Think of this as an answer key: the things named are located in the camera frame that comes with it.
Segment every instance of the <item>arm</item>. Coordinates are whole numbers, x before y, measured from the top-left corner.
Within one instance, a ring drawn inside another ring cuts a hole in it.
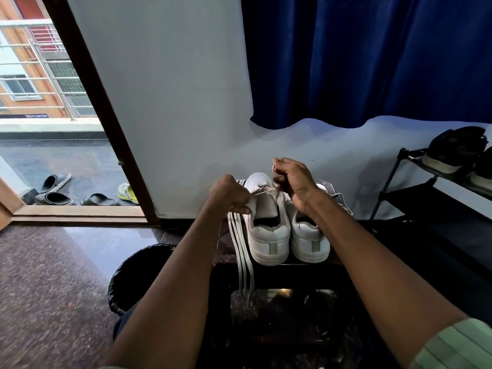
[[[205,328],[213,250],[220,223],[249,192],[230,175],[217,181],[203,209],[144,295],[110,350],[107,365],[128,369],[193,368]]]
[[[441,330],[467,316],[352,219],[304,164],[274,159],[277,188],[323,231],[376,328],[403,367]]]

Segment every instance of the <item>shoe tongue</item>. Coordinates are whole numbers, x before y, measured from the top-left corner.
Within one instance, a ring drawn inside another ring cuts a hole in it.
[[[257,219],[266,219],[271,217],[277,217],[277,204],[274,197],[268,193],[260,194],[257,196],[256,201],[256,216]]]

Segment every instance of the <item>slipper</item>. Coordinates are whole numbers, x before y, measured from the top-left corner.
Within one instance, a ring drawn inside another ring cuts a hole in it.
[[[60,191],[36,195],[34,201],[40,206],[73,206],[75,204],[72,198]]]
[[[135,193],[128,183],[120,185],[120,187],[118,188],[118,198],[123,199],[124,201],[131,201],[135,204],[138,204],[137,197],[135,197]]]
[[[39,190],[40,194],[50,193],[53,191],[58,191],[62,186],[64,186],[68,180],[72,178],[70,172],[60,173],[59,175],[51,175],[46,178],[43,186]]]
[[[80,201],[81,206],[119,206],[116,199],[108,198],[102,193],[94,193]]]

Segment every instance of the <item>shoe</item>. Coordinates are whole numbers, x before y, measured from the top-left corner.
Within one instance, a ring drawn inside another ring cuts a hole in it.
[[[72,206],[75,204],[72,198],[60,191],[36,195],[34,201],[40,206]]]
[[[347,207],[341,193],[335,192],[333,186],[326,181],[316,180],[318,188],[331,197],[339,199],[340,204],[350,215],[352,211]],[[303,213],[299,212],[289,200],[287,213],[290,219],[290,247],[292,254],[305,263],[321,263],[330,254],[330,242],[316,223]]]
[[[273,187],[266,174],[253,173],[244,183],[252,197],[243,215],[248,233],[249,251],[253,259],[266,266],[286,261],[289,256],[290,223],[285,195]]]
[[[81,206],[119,206],[120,203],[102,193],[94,193],[80,201]]]
[[[492,148],[480,155],[470,173],[470,182],[492,192]]]
[[[72,174],[70,172],[64,172],[64,173],[60,173],[59,175],[48,176],[44,181],[43,186],[39,190],[39,193],[44,194],[53,191],[58,191],[71,178],[72,178]]]
[[[130,184],[124,183],[118,187],[118,198],[123,199],[124,201],[130,201],[134,204],[138,204],[137,197],[133,192]]]
[[[487,145],[484,133],[485,129],[476,126],[448,129],[431,141],[421,162],[446,174],[471,166]]]

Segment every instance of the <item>forearm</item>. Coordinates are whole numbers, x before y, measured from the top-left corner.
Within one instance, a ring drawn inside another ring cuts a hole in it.
[[[430,338],[466,318],[327,194],[316,192],[310,201],[311,218],[335,249],[401,365],[407,367]]]
[[[108,365],[194,367],[207,315],[213,250],[225,212],[205,204],[118,336]]]

